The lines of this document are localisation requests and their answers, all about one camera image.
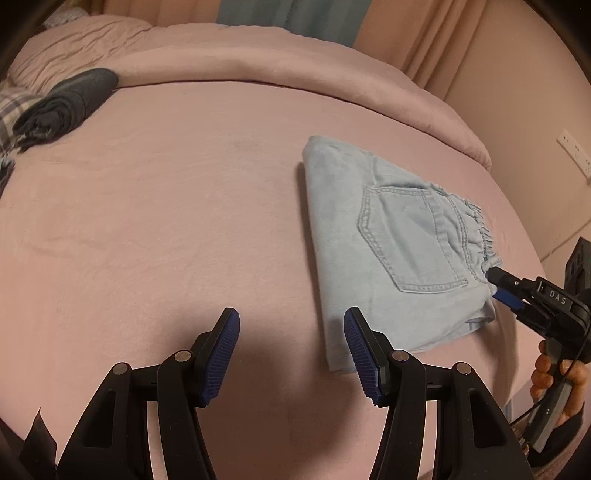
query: light blue denim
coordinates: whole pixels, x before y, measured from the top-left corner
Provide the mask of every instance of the light blue denim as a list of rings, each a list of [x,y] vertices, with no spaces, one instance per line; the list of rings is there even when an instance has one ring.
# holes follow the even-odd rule
[[[501,259],[480,208],[330,138],[311,137],[303,158],[332,371],[354,369],[343,334],[350,307],[410,352],[495,318],[485,273]]]

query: plaid fabric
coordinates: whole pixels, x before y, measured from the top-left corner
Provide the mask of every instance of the plaid fabric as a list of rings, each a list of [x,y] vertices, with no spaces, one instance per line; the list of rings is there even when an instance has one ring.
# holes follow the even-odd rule
[[[12,134],[12,126],[25,110],[41,98],[20,87],[0,90],[0,156],[8,155],[17,144],[18,138]]]

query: finger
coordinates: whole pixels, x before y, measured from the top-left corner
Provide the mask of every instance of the finger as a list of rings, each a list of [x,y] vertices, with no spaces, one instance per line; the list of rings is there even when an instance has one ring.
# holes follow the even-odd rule
[[[544,392],[544,388],[536,387],[535,385],[532,385],[530,388],[530,395],[534,401],[539,400]]]
[[[569,370],[572,363],[572,360],[563,360],[560,364],[560,372],[563,375],[566,375],[566,372]],[[589,379],[589,370],[583,362],[577,360],[566,378],[568,378],[574,385],[585,385]]]
[[[540,355],[538,359],[535,361],[535,369],[542,373],[548,373],[551,366],[552,361],[550,360],[550,357],[547,355]]]
[[[534,373],[531,374],[531,381],[538,388],[550,388],[554,378],[550,374],[534,370]]]

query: hand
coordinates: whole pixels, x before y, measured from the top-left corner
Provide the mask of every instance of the hand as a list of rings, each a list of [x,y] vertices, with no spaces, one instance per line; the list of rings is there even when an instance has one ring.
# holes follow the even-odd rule
[[[539,349],[541,355],[535,361],[535,370],[534,373],[531,374],[531,381],[534,385],[530,389],[530,394],[531,398],[534,399],[534,402],[538,401],[544,392],[554,383],[554,377],[548,373],[552,366],[552,362],[550,361],[550,357],[544,354],[544,340],[540,342]],[[560,365],[560,372],[564,375],[572,363],[572,360],[563,360]],[[586,365],[577,360],[567,379],[573,383],[573,390],[564,406],[564,411],[556,423],[557,427],[560,427],[570,417],[574,417],[583,408],[585,390],[589,379],[589,371],[587,370]]]

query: metal screw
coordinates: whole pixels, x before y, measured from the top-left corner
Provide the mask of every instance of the metal screw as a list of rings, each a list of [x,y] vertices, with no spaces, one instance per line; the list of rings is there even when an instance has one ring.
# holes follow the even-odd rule
[[[468,375],[472,373],[472,367],[464,362],[460,362],[456,365],[456,370],[459,371],[462,375]]]
[[[177,362],[186,362],[187,360],[190,360],[190,358],[191,352],[189,352],[188,350],[181,350],[180,352],[174,354],[174,359]]]
[[[405,362],[408,360],[408,353],[404,350],[395,350],[392,352],[392,358],[398,360],[399,362]]]
[[[127,364],[117,364],[113,367],[115,375],[123,375],[125,372],[127,372]]]

